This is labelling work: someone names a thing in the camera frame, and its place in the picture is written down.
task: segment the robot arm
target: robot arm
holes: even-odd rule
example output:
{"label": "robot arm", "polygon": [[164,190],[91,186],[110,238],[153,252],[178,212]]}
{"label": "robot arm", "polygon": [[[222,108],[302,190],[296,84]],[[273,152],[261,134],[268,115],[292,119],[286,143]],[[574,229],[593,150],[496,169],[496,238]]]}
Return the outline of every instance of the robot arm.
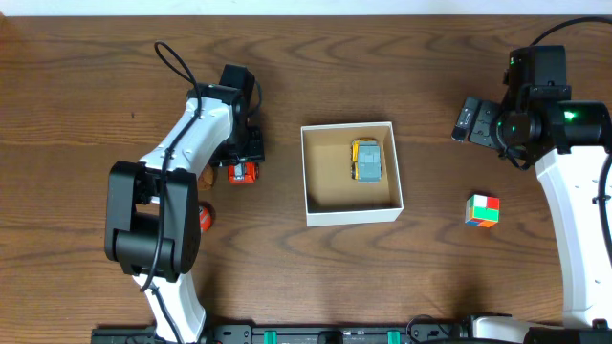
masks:
{"label": "robot arm", "polygon": [[174,146],[166,168],[164,237],[158,266],[145,291],[155,314],[158,337],[192,343],[200,338],[206,313],[200,305],[191,267],[200,246],[197,177],[207,163],[232,166],[264,160],[257,127],[247,125],[254,77],[244,67],[226,66],[219,85],[198,84],[187,93],[186,109],[167,137],[139,162],[118,161],[109,176],[105,252],[143,286],[157,249],[159,218],[136,204],[157,204],[165,149],[194,116],[198,118]]}
{"label": "robot arm", "polygon": [[612,323],[612,268],[594,202],[606,157],[603,147],[577,146],[571,154],[554,150],[535,163],[555,225],[563,325],[570,329],[590,328],[595,319]]}
{"label": "robot arm", "polygon": [[607,108],[571,100],[562,46],[511,52],[505,83],[499,104],[466,100],[452,137],[495,149],[520,169],[535,165],[555,225],[564,326],[612,323],[612,267],[597,204],[601,167],[612,152]]}

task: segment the toy car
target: toy car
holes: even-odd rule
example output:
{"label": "toy car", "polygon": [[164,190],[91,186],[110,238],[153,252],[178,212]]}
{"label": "toy car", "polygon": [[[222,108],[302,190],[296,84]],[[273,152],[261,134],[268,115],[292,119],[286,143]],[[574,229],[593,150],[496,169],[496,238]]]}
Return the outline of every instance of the toy car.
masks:
{"label": "toy car", "polygon": [[241,162],[228,168],[230,183],[255,183],[259,178],[259,165],[256,162]]}
{"label": "toy car", "polygon": [[381,148],[373,139],[354,140],[351,146],[351,177],[358,183],[378,183],[383,175]]}

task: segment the open box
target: open box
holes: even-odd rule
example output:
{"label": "open box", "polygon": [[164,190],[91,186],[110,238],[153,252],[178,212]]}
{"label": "open box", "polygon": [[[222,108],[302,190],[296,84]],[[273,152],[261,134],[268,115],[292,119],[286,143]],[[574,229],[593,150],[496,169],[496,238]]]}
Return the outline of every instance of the open box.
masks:
{"label": "open box", "polygon": [[[395,221],[404,210],[391,122],[302,127],[306,225]],[[351,178],[351,142],[374,139],[381,147],[378,183]]]}

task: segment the yellow toy car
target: yellow toy car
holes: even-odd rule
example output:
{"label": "yellow toy car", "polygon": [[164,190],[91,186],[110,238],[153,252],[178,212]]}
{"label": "yellow toy car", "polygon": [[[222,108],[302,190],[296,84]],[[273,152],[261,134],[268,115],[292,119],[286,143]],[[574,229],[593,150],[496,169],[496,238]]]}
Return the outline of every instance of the yellow toy car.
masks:
{"label": "yellow toy car", "polygon": [[382,176],[381,148],[373,139],[353,140],[351,177],[358,183],[378,183]]}

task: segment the wooden table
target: wooden table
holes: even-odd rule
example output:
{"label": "wooden table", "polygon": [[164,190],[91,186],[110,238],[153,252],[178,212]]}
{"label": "wooden table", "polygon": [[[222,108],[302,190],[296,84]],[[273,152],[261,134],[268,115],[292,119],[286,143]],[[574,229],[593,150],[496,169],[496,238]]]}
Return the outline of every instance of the wooden table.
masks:
{"label": "wooden table", "polygon": [[[499,100],[511,49],[565,18],[82,17],[0,19],[0,341],[85,343],[101,325],[153,321],[106,260],[107,178],[176,123],[189,85],[249,66],[264,90],[256,185],[222,175],[200,198],[217,221],[192,270],[217,318],[405,323],[507,312],[560,321],[553,225],[535,172],[450,139],[465,97]],[[612,101],[604,25],[555,33],[574,98]],[[306,227],[299,128],[391,120],[405,210],[390,224]],[[472,192],[501,198],[493,229],[463,224]]]}

